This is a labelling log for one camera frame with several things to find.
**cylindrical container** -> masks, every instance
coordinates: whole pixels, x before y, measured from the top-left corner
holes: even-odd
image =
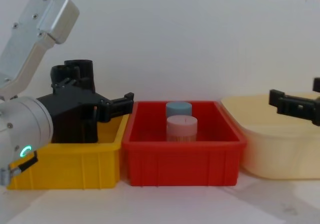
[[[166,120],[166,140],[192,142],[197,139],[198,120],[188,115],[174,115]]]
[[[192,105],[187,102],[169,102],[165,105],[166,117],[173,115],[192,116]]]

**yellow bin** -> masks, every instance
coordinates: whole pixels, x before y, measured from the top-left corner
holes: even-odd
[[[98,123],[98,143],[50,143],[39,149],[38,162],[13,178],[8,189],[113,188],[120,178],[120,147],[128,116]]]

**white wall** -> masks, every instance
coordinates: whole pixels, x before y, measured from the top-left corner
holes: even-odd
[[[0,50],[27,1],[0,0]],[[71,35],[24,94],[50,93],[50,69],[67,59],[94,61],[102,95],[136,100],[309,91],[320,76],[320,0],[73,1]]]

